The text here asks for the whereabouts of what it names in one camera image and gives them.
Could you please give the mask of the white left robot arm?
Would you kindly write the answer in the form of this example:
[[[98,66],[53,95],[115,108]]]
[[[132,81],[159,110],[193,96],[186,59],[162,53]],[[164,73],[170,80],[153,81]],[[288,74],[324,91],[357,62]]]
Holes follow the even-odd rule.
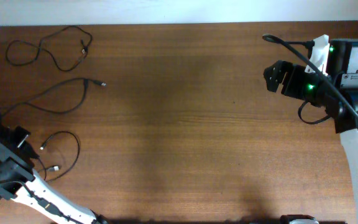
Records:
[[[94,211],[79,206],[54,190],[34,168],[39,155],[26,141],[30,132],[10,129],[0,122],[0,200],[21,203],[55,223],[109,223]]]

